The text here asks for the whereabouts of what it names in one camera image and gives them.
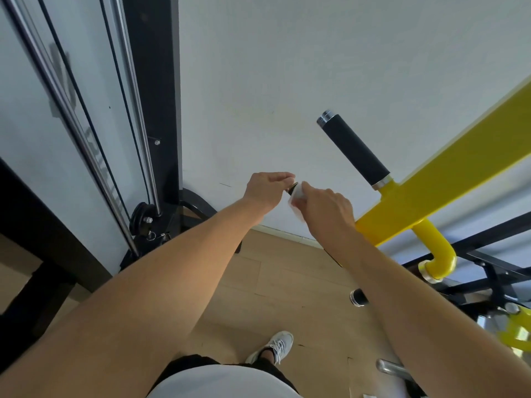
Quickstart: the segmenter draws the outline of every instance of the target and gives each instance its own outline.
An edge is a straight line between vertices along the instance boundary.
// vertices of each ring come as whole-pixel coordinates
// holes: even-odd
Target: white shirt
[[[289,385],[262,370],[209,365],[180,371],[162,381],[148,398],[301,398]]]

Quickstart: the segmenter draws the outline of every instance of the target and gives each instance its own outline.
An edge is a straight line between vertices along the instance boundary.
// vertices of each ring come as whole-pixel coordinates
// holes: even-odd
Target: white sneaker
[[[275,357],[275,364],[277,365],[280,361],[285,358],[291,347],[293,346],[293,334],[288,331],[280,331],[271,337],[269,342],[258,349],[255,353],[251,354],[245,363],[254,363],[258,356],[266,348],[271,348],[273,350],[273,356]]]

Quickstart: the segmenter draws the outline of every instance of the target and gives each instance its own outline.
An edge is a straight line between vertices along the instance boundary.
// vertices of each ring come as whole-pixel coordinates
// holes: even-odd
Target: forearm
[[[240,200],[138,260],[8,369],[0,395],[146,396],[259,216]]]
[[[493,335],[355,231],[336,251],[397,355],[432,398],[524,397],[531,371]]]

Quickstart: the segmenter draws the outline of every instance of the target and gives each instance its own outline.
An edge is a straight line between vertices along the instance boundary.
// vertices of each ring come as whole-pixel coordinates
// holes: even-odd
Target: black cable
[[[113,53],[114,67],[116,68],[116,74],[118,76],[118,82],[120,82],[120,90],[122,91],[122,97],[124,99],[125,111],[127,112],[127,119],[129,120],[129,126],[131,128],[131,134],[133,135],[134,146],[136,148],[136,155],[138,156],[138,161],[140,163],[140,170],[142,171],[142,177],[144,178],[145,193],[148,195],[148,204],[151,204],[149,199],[149,189],[148,183],[145,179],[144,167],[142,166],[142,159],[140,158],[140,151],[138,149],[138,143],[136,142],[136,135],[133,129],[133,122],[131,121],[131,114],[129,113],[129,107],[127,106],[127,99],[125,98],[124,85],[122,83],[122,77],[120,76],[120,70],[118,67],[118,60],[116,58],[116,52],[114,50],[113,38],[110,34],[109,21],[107,20],[107,14],[105,14],[105,5],[103,0],[100,0],[101,12],[103,14],[103,20],[105,21],[105,29],[107,30],[107,37],[109,38],[110,51]]]
[[[79,102],[81,104],[81,107],[83,108],[83,112],[85,113],[85,116],[87,117],[87,121],[89,122],[90,129],[92,130],[92,134],[94,135],[94,139],[96,140],[96,144],[98,145],[98,148],[101,152],[101,155],[103,157],[103,161],[105,162],[105,165],[107,166],[109,170],[109,175],[111,180],[113,181],[114,187],[116,188],[116,192],[118,193],[118,198],[120,199],[120,202],[122,203],[122,206],[125,211],[125,215],[127,216],[127,219],[131,221],[131,217],[129,216],[129,212],[127,211],[127,207],[125,206],[124,200],[122,198],[122,194],[120,193],[120,190],[118,188],[118,185],[116,184],[116,180],[114,179],[113,172],[110,168],[109,162],[107,161],[107,157],[105,156],[105,153],[103,151],[103,148],[101,147],[100,140],[98,138],[98,134],[96,133],[96,130],[94,129],[94,124],[92,123],[92,120],[89,115],[89,111],[87,110],[87,106],[85,105],[85,102],[83,101],[83,97],[81,96],[81,92],[79,90],[79,87],[77,86],[76,79],[74,78],[74,73],[72,72],[72,69],[70,67],[69,61],[66,58],[66,53],[63,50],[63,46],[61,46],[61,42],[59,41],[59,37],[57,36],[57,32],[55,31],[55,27],[53,26],[53,23],[51,22],[50,15],[48,14],[48,10],[46,8],[46,5],[44,4],[43,0],[38,0],[40,9],[43,11],[44,18],[46,20],[46,23],[48,24],[51,32],[51,36],[54,38],[54,42],[57,46],[57,50],[59,51],[59,54],[61,55],[61,58],[63,60],[63,63],[65,65],[66,71],[68,72],[70,76],[70,80],[72,81],[72,85],[76,91],[77,97],[79,98]]]

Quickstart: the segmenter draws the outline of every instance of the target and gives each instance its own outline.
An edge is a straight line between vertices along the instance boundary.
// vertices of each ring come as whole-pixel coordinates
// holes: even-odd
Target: black foam grip
[[[389,170],[360,140],[340,115],[333,116],[322,128],[371,186],[389,174]]]
[[[354,298],[356,303],[358,303],[360,306],[365,306],[368,304],[368,298],[367,296],[365,296],[365,294],[363,293],[363,290],[361,289],[356,289],[353,292],[352,298]]]

